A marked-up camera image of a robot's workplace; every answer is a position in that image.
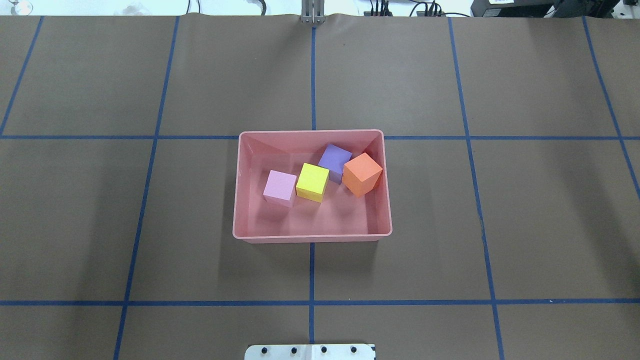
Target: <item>purple cube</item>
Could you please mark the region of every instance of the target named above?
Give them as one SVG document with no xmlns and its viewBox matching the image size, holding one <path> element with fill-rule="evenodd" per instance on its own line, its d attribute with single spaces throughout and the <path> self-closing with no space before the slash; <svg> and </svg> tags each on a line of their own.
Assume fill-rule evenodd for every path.
<svg viewBox="0 0 640 360">
<path fill-rule="evenodd" d="M 329 180 L 342 184 L 342 169 L 351 159 L 351 153 L 335 145 L 329 144 L 318 163 L 319 167 L 329 169 Z"/>
<path fill-rule="evenodd" d="M 297 176 L 271 170 L 267 179 L 267 186 L 262 193 L 264 199 L 271 204 L 278 204 L 293 207 L 293 200 L 296 198 Z"/>
</svg>

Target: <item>gray table surface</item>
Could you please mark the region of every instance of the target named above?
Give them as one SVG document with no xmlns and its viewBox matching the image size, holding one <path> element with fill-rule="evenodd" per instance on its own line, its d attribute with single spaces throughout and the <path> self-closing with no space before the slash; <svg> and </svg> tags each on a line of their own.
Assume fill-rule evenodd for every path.
<svg viewBox="0 0 640 360">
<path fill-rule="evenodd" d="M 0 358 L 639 358 L 639 32 L 0 19 Z M 352 128 L 387 136 L 391 236 L 232 237 L 241 131 Z"/>
</svg>

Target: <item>metal hinge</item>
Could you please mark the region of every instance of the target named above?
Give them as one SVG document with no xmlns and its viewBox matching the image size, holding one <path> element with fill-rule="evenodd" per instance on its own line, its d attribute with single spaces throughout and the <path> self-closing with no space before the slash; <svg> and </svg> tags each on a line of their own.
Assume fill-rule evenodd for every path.
<svg viewBox="0 0 640 360">
<path fill-rule="evenodd" d="M 324 0 L 302 0 L 300 19 L 305 24 L 322 24 L 324 22 Z"/>
</svg>

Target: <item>blue-purple block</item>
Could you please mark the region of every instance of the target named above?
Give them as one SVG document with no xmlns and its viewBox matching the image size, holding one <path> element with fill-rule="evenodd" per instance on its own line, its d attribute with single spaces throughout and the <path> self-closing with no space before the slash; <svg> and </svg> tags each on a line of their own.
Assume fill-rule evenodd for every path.
<svg viewBox="0 0 640 360">
<path fill-rule="evenodd" d="M 342 183 L 342 169 L 344 164 L 351 159 L 351 153 L 335 145 L 329 144 L 318 163 L 319 167 L 329 169 L 329 180 L 334 183 Z"/>
</svg>

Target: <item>cube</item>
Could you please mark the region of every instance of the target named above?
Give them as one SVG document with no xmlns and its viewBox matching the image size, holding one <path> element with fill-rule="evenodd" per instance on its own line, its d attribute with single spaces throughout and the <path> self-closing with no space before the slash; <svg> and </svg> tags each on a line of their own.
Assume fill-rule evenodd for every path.
<svg viewBox="0 0 640 360">
<path fill-rule="evenodd" d="M 342 169 L 344 164 L 351 159 L 351 153 L 335 145 L 329 144 L 320 158 L 319 167 L 329 170 L 329 180 L 334 183 L 342 183 Z"/>
<path fill-rule="evenodd" d="M 299 197 L 322 202 L 324 189 L 329 179 L 329 170 L 317 167 L 309 163 L 302 164 L 302 171 L 296 184 L 296 193 Z"/>
<path fill-rule="evenodd" d="M 367 153 L 363 153 L 344 164 L 342 182 L 356 197 L 361 197 L 373 190 L 380 174 L 382 167 Z"/>
<path fill-rule="evenodd" d="M 262 193 L 264 199 L 270 204 L 293 207 L 293 200 L 296 198 L 294 191 L 296 180 L 295 175 L 276 170 L 269 171 L 267 185 Z"/>
</svg>

